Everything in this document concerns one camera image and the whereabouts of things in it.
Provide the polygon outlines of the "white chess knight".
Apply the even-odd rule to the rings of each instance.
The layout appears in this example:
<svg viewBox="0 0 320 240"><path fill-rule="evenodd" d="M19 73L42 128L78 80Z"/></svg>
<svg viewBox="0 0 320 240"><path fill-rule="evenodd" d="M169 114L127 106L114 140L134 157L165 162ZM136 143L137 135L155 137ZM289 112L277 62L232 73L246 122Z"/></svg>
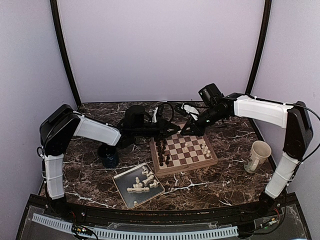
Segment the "white chess knight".
<svg viewBox="0 0 320 240"><path fill-rule="evenodd" d="M206 142L203 141L202 144L201 144L201 148L204 149L205 147L206 147Z"/></svg>

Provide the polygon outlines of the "wooden chess board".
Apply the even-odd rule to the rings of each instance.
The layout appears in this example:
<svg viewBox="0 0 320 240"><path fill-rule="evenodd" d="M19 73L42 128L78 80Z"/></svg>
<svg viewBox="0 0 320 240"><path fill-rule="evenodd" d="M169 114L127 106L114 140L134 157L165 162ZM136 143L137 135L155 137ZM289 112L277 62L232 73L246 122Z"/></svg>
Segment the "wooden chess board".
<svg viewBox="0 0 320 240"><path fill-rule="evenodd" d="M213 166L218 163L218 158L206 135L183 136L176 133L166 140L165 154L170 155L168 166L165 164L164 166L159 166L156 142L151 140L149 143L154 172L158 177ZM210 151L210 157L206 157L204 149L201 148L203 141L205 141L206 147ZM188 144L188 151L184 151L185 143Z"/></svg>

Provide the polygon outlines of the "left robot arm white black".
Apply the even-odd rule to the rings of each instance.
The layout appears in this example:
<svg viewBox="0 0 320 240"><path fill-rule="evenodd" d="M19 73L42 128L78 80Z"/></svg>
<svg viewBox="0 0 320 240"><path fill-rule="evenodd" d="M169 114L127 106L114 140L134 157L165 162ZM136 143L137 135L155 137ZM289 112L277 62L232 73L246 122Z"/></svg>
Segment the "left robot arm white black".
<svg viewBox="0 0 320 240"><path fill-rule="evenodd" d="M138 138L165 140L180 131L180 127L163 117L165 104L148 113L142 105L132 105L124 112L117 125L86 116L68 104L63 104L39 127L40 146L46 192L53 200L51 210L60 218L71 213L65 197L63 162L69 145L76 139L86 139L102 144L108 150L124 149L136 144Z"/></svg>

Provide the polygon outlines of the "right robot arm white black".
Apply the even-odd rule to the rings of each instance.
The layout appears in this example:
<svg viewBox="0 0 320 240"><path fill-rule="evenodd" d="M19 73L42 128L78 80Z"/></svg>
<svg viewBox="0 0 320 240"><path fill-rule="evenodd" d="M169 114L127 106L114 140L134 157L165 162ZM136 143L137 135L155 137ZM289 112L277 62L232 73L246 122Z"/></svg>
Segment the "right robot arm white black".
<svg viewBox="0 0 320 240"><path fill-rule="evenodd" d="M268 197L255 205L255 213L266 217L275 208L272 199L280 195L308 158L306 151L314 136L310 119L312 110L302 101L278 102L237 92L224 95L214 83L200 89L198 94L204 103L202 112L191 103L182 103L176 108L190 117L181 130L182 135L203 136L207 127L230 117L251 119L281 129L281 157L264 189Z"/></svg>

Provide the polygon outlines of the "metal tray wooden rim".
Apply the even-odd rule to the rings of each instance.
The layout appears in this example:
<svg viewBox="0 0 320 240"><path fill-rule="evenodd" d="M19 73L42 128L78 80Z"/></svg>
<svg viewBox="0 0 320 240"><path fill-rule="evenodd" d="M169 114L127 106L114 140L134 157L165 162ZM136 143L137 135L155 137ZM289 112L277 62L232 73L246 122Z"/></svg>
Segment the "metal tray wooden rim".
<svg viewBox="0 0 320 240"><path fill-rule="evenodd" d="M140 164L112 178L125 206L131 210L165 192L154 171Z"/></svg>

